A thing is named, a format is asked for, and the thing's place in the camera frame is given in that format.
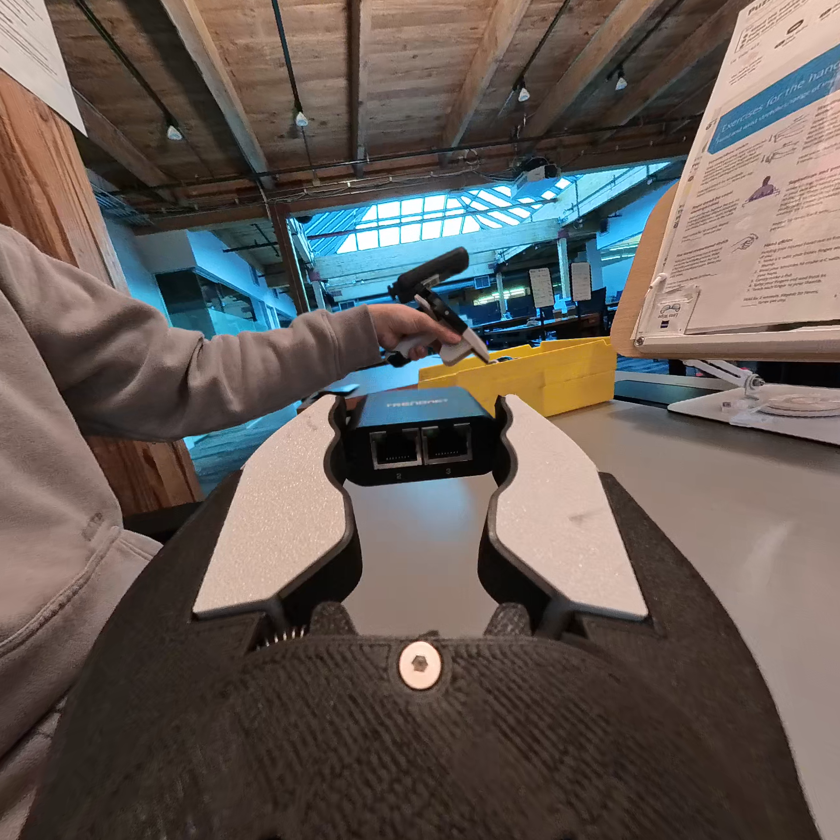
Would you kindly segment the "printed instruction sheet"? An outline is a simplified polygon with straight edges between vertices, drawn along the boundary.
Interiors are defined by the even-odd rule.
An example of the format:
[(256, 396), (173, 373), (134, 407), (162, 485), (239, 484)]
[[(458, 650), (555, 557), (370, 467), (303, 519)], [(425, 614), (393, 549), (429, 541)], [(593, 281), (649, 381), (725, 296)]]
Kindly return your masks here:
[(741, 11), (639, 334), (838, 320), (838, 44), (839, 2)]

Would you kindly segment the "person's left hand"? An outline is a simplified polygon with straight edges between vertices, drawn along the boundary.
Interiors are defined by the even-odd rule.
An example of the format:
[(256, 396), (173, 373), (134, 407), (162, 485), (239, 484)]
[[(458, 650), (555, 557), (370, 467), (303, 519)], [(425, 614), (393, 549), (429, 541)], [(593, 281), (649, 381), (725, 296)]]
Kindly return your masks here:
[(428, 356), (430, 347), (438, 352), (444, 344), (460, 342), (460, 336), (450, 327), (406, 305), (374, 304), (367, 310), (380, 346), (386, 351), (395, 351), (402, 343), (409, 342), (408, 350), (400, 353), (410, 361)]

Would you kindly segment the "yellow plastic bin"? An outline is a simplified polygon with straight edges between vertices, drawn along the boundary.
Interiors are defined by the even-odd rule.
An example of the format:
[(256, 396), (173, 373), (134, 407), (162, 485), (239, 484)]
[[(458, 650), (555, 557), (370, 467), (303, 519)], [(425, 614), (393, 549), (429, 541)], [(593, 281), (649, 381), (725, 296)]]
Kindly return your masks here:
[(614, 396), (616, 352), (609, 338), (543, 341), (490, 354), (491, 363), (470, 357), (418, 374), (419, 389), (459, 386), (489, 413), (498, 396), (515, 395), (545, 417), (609, 402)]

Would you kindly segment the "white stand base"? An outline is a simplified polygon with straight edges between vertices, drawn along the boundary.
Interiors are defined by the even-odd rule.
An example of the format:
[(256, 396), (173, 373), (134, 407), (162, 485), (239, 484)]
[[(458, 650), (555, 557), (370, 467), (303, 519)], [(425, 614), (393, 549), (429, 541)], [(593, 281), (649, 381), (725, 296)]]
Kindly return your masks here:
[(669, 412), (839, 446), (837, 388), (769, 384), (758, 374), (724, 360), (686, 363), (732, 388), (673, 402), (667, 407)]

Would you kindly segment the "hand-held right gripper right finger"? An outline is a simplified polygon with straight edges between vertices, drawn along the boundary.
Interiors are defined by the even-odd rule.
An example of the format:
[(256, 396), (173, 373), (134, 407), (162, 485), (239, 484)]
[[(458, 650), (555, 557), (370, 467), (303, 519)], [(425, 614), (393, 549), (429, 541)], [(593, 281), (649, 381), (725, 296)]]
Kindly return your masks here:
[(649, 610), (601, 474), (571, 437), (515, 395), (496, 403), (498, 446), (478, 575), (533, 631), (576, 616), (642, 623)]

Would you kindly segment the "wooden document stand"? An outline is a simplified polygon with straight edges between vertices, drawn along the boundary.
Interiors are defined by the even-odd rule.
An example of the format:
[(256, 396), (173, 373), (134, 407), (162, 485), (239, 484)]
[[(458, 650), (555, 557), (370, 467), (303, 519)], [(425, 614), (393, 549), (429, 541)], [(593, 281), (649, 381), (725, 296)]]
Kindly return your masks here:
[(782, 332), (739, 332), (646, 338), (636, 345), (636, 326), (648, 289), (656, 278), (658, 253), (675, 204), (677, 185), (649, 215), (612, 324), (614, 350), (628, 358), (682, 361), (839, 362), (838, 324)]

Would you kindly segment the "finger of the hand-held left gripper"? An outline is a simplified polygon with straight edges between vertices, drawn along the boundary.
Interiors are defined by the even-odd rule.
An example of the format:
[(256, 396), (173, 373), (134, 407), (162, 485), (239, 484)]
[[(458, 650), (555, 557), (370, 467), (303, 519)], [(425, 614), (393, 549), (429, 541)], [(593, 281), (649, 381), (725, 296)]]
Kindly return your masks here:
[(442, 343), (439, 350), (441, 361), (446, 366), (453, 366), (470, 355), (475, 356), (483, 364), (490, 364), (490, 352), (484, 340), (473, 330), (467, 329), (456, 344)]

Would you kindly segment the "wooden pillar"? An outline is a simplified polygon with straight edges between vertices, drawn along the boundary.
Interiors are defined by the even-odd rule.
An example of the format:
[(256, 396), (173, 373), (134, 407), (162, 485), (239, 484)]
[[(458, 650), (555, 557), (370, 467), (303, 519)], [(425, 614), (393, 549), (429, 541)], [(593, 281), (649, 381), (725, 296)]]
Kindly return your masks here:
[[(48, 256), (129, 294), (70, 126), (4, 71), (1, 222)], [(182, 441), (88, 437), (87, 443), (127, 515), (203, 499)]]

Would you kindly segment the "grey hooded sweatshirt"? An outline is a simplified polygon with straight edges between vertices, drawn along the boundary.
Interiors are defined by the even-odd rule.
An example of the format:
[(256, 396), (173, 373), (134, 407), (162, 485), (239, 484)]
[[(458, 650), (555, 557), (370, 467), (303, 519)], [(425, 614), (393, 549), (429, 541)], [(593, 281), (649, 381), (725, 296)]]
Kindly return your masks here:
[(161, 544), (127, 530), (87, 443), (2, 465), (2, 838), (18, 838), (97, 637)]

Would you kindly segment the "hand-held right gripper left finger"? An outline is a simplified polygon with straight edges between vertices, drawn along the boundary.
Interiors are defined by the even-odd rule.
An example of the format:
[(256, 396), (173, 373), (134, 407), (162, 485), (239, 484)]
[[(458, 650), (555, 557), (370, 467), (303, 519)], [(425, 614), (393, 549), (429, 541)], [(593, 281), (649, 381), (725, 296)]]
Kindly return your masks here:
[(361, 581), (361, 542), (342, 444), (345, 401), (325, 395), (274, 433), (241, 470), (192, 611), (308, 622)]

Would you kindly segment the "person's left forearm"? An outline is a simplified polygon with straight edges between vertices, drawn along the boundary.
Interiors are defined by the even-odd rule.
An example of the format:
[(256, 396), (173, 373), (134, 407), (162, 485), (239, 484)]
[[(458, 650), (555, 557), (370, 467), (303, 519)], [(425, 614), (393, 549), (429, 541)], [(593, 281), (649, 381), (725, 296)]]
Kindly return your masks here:
[(166, 442), (273, 413), (377, 361), (366, 307), (206, 339), (2, 227), (4, 434)]

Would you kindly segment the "white ceiling projector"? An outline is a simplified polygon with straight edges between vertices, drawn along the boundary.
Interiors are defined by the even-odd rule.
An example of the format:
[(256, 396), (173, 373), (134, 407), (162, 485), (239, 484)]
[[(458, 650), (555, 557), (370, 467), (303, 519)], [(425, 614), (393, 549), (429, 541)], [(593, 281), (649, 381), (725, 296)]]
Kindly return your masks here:
[(532, 157), (520, 164), (511, 194), (538, 196), (549, 190), (559, 179), (560, 171), (556, 164), (542, 156)]

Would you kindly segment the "black network switch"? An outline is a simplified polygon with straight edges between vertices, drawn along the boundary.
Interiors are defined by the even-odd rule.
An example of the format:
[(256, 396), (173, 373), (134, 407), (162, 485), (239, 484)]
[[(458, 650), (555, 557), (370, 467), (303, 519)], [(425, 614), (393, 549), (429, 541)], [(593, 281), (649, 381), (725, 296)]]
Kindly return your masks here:
[(361, 487), (487, 475), (498, 442), (495, 417), (458, 386), (367, 395), (342, 434), (347, 477)]

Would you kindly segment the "white wall paper sheet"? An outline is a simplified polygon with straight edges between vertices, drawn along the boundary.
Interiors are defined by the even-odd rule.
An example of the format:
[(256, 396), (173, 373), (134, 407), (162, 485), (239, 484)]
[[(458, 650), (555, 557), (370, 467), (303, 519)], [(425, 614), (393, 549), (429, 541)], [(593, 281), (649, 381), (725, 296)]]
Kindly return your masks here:
[(1, 69), (88, 134), (44, 1), (1, 1)]

